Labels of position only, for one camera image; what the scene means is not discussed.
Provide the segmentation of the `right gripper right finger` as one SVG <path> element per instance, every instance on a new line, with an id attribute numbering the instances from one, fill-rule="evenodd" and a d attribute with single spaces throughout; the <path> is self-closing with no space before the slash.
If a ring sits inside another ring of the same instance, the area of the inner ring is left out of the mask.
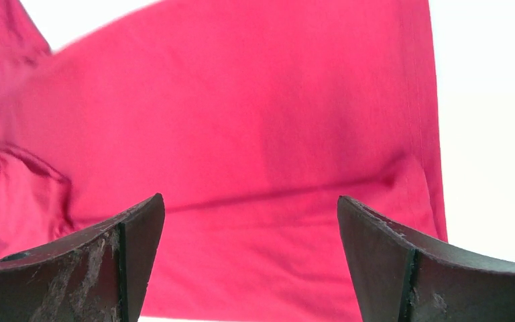
<path id="1" fill-rule="evenodd" d="M 346 196 L 337 218 L 364 321 L 515 321 L 515 262 L 458 248 Z"/>

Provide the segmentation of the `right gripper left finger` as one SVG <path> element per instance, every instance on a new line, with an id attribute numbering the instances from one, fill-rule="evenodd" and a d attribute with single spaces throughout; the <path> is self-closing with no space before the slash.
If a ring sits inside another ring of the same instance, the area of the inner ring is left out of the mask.
<path id="1" fill-rule="evenodd" d="M 0 321 L 137 321 L 164 225 L 156 194 L 0 259 Z"/>

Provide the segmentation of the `magenta t-shirt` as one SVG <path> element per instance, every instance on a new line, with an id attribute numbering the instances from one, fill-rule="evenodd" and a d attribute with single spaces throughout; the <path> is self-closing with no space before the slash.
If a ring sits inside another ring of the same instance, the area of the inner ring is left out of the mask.
<path id="1" fill-rule="evenodd" d="M 447 238 L 427 1 L 160 1 L 57 53 L 0 1 L 0 258 L 161 193 L 146 315 L 359 321 L 349 195 Z"/>

